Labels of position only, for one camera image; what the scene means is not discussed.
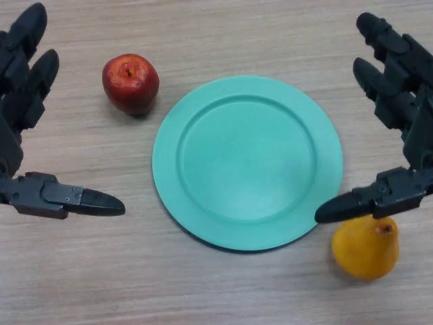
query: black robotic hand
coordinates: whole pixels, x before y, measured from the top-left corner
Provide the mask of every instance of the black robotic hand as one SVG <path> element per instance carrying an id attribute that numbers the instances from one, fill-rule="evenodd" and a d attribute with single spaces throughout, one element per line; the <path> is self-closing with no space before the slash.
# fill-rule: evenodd
<path id="1" fill-rule="evenodd" d="M 382 74 L 357 58 L 355 78 L 375 102 L 375 115 L 387 128 L 401 130 L 410 168 L 379 173 L 370 186 L 326 202 L 317 209 L 318 223 L 393 215 L 417 208 L 424 196 L 433 193 L 433 56 L 415 39 L 400 36 L 385 19 L 370 13 L 358 17 L 357 27 L 385 70 Z"/>
<path id="2" fill-rule="evenodd" d="M 0 203 L 10 204 L 20 213 L 56 219 L 65 219 L 68 212 L 122 215 L 125 208 L 117 198 L 60 184 L 54 175 L 26 173 L 12 179 L 24 156 L 21 132 L 36 126 L 45 110 L 43 100 L 59 70 L 59 57 L 53 49 L 32 69 L 28 66 L 46 26 L 47 12 L 36 3 L 21 14 L 9 32 L 0 31 Z"/>

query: apple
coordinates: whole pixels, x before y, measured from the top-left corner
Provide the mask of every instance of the apple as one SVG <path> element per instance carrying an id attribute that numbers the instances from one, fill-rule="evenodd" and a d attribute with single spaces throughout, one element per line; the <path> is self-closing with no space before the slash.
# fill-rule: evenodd
<path id="1" fill-rule="evenodd" d="M 128 53 L 107 62 L 102 70 L 102 85 L 117 109 L 128 115 L 143 116 L 152 108 L 160 79 L 149 61 Z"/>

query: teal plastic plate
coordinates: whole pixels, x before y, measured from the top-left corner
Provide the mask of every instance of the teal plastic plate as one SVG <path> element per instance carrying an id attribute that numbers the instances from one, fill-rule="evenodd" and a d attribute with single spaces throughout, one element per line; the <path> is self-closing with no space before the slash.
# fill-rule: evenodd
<path id="1" fill-rule="evenodd" d="M 315 225 L 340 189 L 338 134 L 303 92 L 238 76 L 180 100 L 154 144 L 156 189 L 188 232 L 237 251 L 285 245 Z"/>

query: wooden table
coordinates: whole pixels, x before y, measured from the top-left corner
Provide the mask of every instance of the wooden table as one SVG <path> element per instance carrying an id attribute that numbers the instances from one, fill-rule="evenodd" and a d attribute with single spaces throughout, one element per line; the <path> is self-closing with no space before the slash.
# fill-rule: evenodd
<path id="1" fill-rule="evenodd" d="M 1 28 L 31 4 L 1 0 Z M 24 133 L 20 173 L 54 173 L 121 198 L 124 217 L 64 221 L 1 207 L 1 324 L 335 325 L 433 323 L 433 200 L 396 216 L 401 259 L 377 282 L 342 277 L 329 256 L 336 225 L 285 248 L 236 255 L 208 248 L 168 217 L 154 188 L 152 145 L 167 112 L 215 78 L 259 74 L 314 98 L 344 148 L 342 191 L 405 165 L 397 131 L 373 115 L 352 75 L 374 62 L 355 26 L 370 11 L 433 50 L 426 0 L 45 0 L 39 55 L 60 71 L 46 112 Z M 156 67 L 155 111 L 136 121 L 101 86 L 110 58 L 133 52 Z"/>

